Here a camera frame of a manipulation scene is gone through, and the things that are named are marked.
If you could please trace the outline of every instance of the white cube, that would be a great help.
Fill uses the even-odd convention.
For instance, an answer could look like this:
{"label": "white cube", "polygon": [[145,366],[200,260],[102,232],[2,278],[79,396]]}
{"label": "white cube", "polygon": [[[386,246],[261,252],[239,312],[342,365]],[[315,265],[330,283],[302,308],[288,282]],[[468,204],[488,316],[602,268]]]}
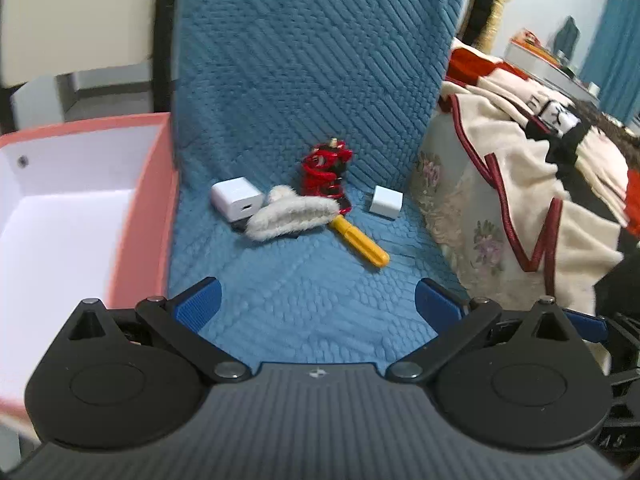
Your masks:
{"label": "white cube", "polygon": [[376,186],[369,211],[395,219],[398,218],[401,209],[402,193],[386,187]]}
{"label": "white cube", "polygon": [[211,186],[211,201],[229,222],[235,222],[256,214],[264,195],[241,176]]}

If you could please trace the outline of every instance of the chair backrest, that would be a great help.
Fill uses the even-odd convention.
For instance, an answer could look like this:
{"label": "chair backrest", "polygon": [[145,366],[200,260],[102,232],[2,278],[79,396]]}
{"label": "chair backrest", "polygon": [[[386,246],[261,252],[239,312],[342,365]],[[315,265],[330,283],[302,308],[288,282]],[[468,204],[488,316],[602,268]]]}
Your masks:
{"label": "chair backrest", "polygon": [[351,183],[402,189],[431,116],[461,0],[178,0],[182,181],[297,184],[329,136]]}

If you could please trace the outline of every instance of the blue quilted cushion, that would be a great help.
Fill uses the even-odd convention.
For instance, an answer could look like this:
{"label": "blue quilted cushion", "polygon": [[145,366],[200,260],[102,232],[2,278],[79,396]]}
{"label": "blue quilted cushion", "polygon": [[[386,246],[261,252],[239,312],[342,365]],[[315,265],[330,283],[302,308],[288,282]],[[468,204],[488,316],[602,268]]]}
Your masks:
{"label": "blue quilted cushion", "polygon": [[[376,362],[433,336],[414,288],[431,277],[463,295],[415,207],[365,211],[378,184],[404,190],[446,68],[461,0],[179,0],[175,149],[181,172],[170,292],[204,276],[223,303],[201,335],[263,361]],[[210,206],[237,176],[297,187],[310,147],[354,150],[349,220],[390,253],[369,267],[333,232],[256,244]]]}

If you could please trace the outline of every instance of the red cloth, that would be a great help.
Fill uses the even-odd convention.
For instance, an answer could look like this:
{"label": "red cloth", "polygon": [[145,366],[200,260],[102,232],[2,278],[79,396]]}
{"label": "red cloth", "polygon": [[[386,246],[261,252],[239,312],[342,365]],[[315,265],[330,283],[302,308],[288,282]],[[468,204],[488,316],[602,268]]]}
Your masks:
{"label": "red cloth", "polygon": [[476,56],[476,54],[466,48],[456,48],[452,51],[449,59],[449,67],[447,68],[447,76],[468,85],[476,86],[480,76],[489,75],[496,68],[511,72],[525,81],[529,79],[522,70],[517,69],[509,63],[505,63],[504,61],[494,63],[488,59]]}
{"label": "red cloth", "polygon": [[626,229],[640,238],[640,173],[635,170],[626,172],[629,182],[626,185],[625,213],[629,216]]}

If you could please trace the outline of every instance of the red spring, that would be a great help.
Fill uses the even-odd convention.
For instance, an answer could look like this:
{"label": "red spring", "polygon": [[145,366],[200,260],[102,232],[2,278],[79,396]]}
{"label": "red spring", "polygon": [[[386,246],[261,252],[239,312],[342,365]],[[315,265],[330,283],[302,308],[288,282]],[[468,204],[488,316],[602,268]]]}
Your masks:
{"label": "red spring", "polygon": [[351,211],[351,203],[342,189],[342,176],[352,155],[343,140],[316,144],[302,160],[302,195],[333,198],[340,205],[340,214]]}

